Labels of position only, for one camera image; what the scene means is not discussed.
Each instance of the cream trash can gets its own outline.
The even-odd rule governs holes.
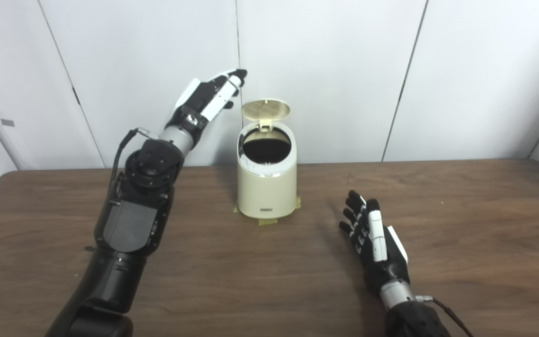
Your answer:
[[[289,215],[297,207],[297,143],[286,125],[286,102],[259,100],[242,106],[254,123],[238,136],[238,208],[256,219]]]

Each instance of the brown wood grain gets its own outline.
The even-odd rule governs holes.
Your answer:
[[[108,179],[0,179],[0,337],[42,336],[76,288]],[[233,212],[235,168],[185,168],[129,313],[136,337],[383,336],[381,302],[336,227],[351,188],[380,201],[416,294],[476,336],[539,336],[539,163],[492,160],[302,165],[302,208],[263,227]]]

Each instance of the black robotic arm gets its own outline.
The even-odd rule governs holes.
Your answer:
[[[96,248],[77,290],[45,337],[130,337],[131,308],[147,258],[159,246],[184,158],[201,134],[244,85],[247,71],[194,80],[157,136],[131,130],[120,143],[107,198],[95,226]],[[116,175],[122,149],[137,133],[148,139]]]

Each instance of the trash can lid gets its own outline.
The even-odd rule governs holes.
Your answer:
[[[242,115],[251,121],[277,121],[290,112],[291,107],[286,102],[273,98],[247,102],[241,109]]]

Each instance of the robotic arm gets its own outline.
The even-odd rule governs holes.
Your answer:
[[[164,132],[157,136],[131,130],[120,143],[107,198],[95,226],[91,261],[77,290],[45,337],[130,337],[130,310],[147,258],[156,251],[174,199],[174,182],[184,158],[197,145],[207,124],[233,106],[247,71],[194,80],[180,96]],[[122,149],[137,133],[146,136],[140,150],[116,176]]]
[[[365,200],[354,190],[346,199],[349,208],[343,214],[350,224],[341,221],[340,229],[349,237],[361,258],[365,285],[381,298],[386,308],[388,337],[451,337],[436,310],[425,302],[443,307],[457,324],[473,337],[460,319],[441,302],[430,296],[415,296],[407,270],[407,252],[392,226],[384,227],[376,199]]]

